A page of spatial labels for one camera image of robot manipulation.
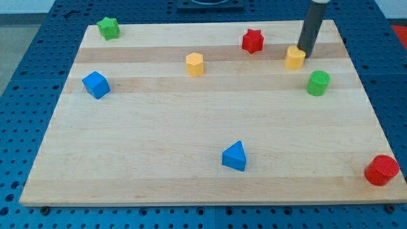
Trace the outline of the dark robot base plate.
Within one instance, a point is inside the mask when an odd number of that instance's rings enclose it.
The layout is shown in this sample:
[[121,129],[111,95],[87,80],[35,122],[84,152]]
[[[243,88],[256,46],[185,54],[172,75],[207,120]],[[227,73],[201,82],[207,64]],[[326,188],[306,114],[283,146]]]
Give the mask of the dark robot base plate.
[[243,10],[244,0],[175,0],[178,11]]

